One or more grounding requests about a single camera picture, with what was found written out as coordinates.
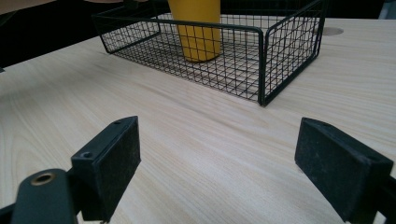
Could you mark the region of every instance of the table surface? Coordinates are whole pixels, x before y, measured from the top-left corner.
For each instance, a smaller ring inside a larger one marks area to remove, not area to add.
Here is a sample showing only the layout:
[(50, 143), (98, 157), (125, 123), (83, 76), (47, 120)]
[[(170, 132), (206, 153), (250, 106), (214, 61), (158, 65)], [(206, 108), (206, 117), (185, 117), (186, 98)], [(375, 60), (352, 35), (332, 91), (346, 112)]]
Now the table surface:
[(328, 122), (396, 161), (396, 22), (326, 26), (344, 33), (323, 36), (267, 107), (108, 55), (98, 37), (7, 67), (0, 206), (28, 175), (68, 170), (107, 124), (137, 115), (142, 162), (113, 223), (342, 223), (294, 162), (300, 121)]

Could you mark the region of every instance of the wooden table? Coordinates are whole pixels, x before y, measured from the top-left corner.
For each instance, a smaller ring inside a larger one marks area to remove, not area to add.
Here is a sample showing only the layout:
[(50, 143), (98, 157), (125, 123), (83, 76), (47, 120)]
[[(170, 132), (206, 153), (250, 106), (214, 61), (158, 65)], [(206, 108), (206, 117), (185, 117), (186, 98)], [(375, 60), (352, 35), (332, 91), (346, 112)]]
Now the wooden table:
[(7, 67), (0, 206), (28, 175), (68, 170), (107, 124), (137, 115), (142, 162), (113, 223), (342, 223), (294, 162), (300, 121), (328, 122), (396, 161), (396, 22), (326, 26), (345, 32), (324, 36), (265, 108), (108, 55), (97, 37)]

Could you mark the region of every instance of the dark background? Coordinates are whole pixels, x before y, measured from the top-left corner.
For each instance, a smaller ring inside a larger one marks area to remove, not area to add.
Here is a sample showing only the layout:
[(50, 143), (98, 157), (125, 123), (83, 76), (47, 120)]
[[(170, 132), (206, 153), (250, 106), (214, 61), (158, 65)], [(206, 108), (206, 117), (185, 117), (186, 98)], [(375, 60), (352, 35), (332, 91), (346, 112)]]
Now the dark background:
[[(377, 19), (383, 4), (384, 0), (332, 0), (327, 16)], [(64, 0), (18, 11), (0, 26), (0, 67), (96, 36), (91, 14), (120, 6)]]

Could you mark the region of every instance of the wire mesh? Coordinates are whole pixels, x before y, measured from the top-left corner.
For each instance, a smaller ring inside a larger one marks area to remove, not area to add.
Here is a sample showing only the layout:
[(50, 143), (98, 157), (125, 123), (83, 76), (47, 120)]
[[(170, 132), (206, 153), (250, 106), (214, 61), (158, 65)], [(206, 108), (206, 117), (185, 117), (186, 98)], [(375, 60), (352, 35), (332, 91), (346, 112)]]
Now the wire mesh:
[[(326, 6), (326, 0), (228, 0), (221, 2), (220, 23), (205, 23), (175, 21), (166, 2), (150, 1), (92, 18), (108, 53), (267, 105), (318, 56)], [(191, 27), (193, 35), (183, 32)], [(220, 38), (198, 35), (208, 30)], [(183, 45), (183, 37), (195, 42)], [(191, 44), (198, 42), (203, 49)], [(216, 57), (193, 62), (193, 54)]]

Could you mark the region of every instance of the yellow cup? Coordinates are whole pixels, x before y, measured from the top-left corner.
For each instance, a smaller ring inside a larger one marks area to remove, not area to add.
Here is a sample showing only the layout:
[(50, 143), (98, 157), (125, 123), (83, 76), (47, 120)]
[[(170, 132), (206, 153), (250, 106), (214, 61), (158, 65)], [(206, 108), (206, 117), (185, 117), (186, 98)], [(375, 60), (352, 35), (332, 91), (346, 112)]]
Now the yellow cup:
[[(177, 21), (220, 22), (220, 0), (168, 0)], [(219, 56), (220, 30), (178, 25), (183, 54), (187, 61), (200, 63)]]

